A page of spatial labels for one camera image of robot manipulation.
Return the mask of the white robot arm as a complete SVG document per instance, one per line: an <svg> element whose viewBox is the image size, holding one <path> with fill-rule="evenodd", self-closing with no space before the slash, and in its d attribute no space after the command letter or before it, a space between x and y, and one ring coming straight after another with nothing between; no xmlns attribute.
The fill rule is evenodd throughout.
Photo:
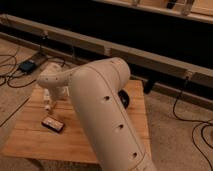
<svg viewBox="0 0 213 171"><path fill-rule="evenodd" d="M69 70L52 64L38 77L54 100L69 98L102 171L157 171L129 119L118 92L130 79L125 60L109 58Z"/></svg>

